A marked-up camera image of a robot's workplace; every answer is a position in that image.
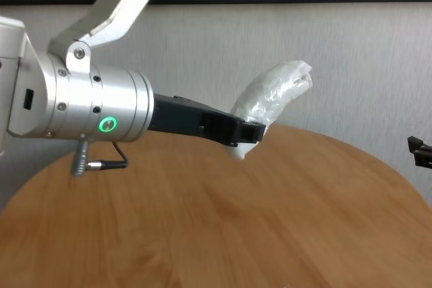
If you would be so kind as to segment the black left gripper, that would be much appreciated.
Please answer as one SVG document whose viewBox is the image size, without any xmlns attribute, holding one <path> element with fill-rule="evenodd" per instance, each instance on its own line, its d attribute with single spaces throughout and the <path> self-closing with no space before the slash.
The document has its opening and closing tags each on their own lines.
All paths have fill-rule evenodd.
<svg viewBox="0 0 432 288">
<path fill-rule="evenodd" d="M 154 94 L 149 131 L 206 138 L 229 147 L 256 144 L 266 126 L 229 113 L 206 110 L 205 105 L 180 96 Z"/>
</svg>

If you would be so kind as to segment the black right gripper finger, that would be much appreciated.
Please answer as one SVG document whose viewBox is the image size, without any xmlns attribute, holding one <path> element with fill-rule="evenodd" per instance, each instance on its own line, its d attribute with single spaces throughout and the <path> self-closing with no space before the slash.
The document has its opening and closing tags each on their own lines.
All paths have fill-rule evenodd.
<svg viewBox="0 0 432 288">
<path fill-rule="evenodd" d="M 413 154 L 415 165 L 417 167 L 430 167 L 432 163 L 432 147 L 414 136 L 408 137 L 407 140 L 408 149 Z"/>
</svg>

